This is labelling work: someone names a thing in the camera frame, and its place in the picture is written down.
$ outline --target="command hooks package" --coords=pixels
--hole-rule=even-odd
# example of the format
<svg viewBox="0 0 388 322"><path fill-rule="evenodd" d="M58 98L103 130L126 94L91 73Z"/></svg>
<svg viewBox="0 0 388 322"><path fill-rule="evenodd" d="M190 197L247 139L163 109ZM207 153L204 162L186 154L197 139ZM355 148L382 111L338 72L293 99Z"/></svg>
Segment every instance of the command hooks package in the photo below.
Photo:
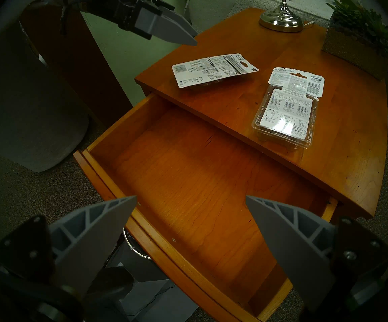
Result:
<svg viewBox="0 0 388 322"><path fill-rule="evenodd" d="M179 88L259 71L240 54L202 58L175 64L172 69Z"/></svg>
<svg viewBox="0 0 388 322"><path fill-rule="evenodd" d="M305 71L275 68L269 84L252 127L261 140L272 140L289 150L307 148L312 143L324 78Z"/></svg>

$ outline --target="potted plant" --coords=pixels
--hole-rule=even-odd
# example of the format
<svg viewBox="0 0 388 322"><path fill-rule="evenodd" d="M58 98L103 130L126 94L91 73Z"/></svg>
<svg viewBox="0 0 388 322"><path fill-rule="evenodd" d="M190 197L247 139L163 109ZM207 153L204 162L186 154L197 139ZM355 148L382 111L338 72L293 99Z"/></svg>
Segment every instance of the potted plant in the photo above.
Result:
<svg viewBox="0 0 388 322"><path fill-rule="evenodd" d="M373 9L335 1L322 50L365 70L378 80L388 71L388 26Z"/></svg>

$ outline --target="succulent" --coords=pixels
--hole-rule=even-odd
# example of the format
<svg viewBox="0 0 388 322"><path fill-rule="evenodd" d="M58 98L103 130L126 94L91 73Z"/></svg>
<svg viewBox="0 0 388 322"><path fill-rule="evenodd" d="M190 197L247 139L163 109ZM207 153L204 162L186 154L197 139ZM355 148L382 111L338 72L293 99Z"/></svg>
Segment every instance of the succulent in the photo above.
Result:
<svg viewBox="0 0 388 322"><path fill-rule="evenodd" d="M334 1L336 6L327 3L334 10L334 17L342 26L352 30L362 28L362 14L358 6L351 0Z"/></svg>
<svg viewBox="0 0 388 322"><path fill-rule="evenodd" d="M382 23L382 16L373 9L366 10L351 0L334 1L334 18L343 27L358 33L376 45L377 49L388 56L388 26Z"/></svg>
<svg viewBox="0 0 388 322"><path fill-rule="evenodd" d="M363 10L362 15L367 38L388 56L388 26L382 23L382 16L373 9Z"/></svg>

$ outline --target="tabletop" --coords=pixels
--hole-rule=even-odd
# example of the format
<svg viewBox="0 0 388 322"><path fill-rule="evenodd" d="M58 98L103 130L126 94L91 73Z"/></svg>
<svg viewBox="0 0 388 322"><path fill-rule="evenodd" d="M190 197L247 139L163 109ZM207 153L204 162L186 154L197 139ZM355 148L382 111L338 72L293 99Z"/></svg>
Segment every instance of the tabletop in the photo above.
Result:
<svg viewBox="0 0 388 322"><path fill-rule="evenodd" d="M154 92L255 147L342 201L353 216L374 216L385 166L387 101L384 81L321 51L326 29L314 25L282 33L259 25L263 11L249 8L182 45L136 77ZM259 72L180 89L172 65L209 56L240 53ZM312 145L288 151L260 141L252 120L275 67L325 78Z"/></svg>

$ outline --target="wooden nightstand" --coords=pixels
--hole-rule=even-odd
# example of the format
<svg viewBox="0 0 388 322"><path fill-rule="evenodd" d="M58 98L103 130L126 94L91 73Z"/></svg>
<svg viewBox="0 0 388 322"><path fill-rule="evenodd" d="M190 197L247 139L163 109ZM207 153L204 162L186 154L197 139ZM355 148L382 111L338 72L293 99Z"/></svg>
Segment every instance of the wooden nightstand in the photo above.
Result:
<svg viewBox="0 0 388 322"><path fill-rule="evenodd" d="M104 199L137 195L126 228L155 263L218 321L265 321L292 285L245 205L254 195L331 220L374 215L386 154L385 84L320 50L325 29L262 28L247 9L197 36L136 78L139 105L82 153ZM241 53L260 69L179 89L173 64ZM313 144L288 152L261 142L251 122L274 67L325 77Z"/></svg>

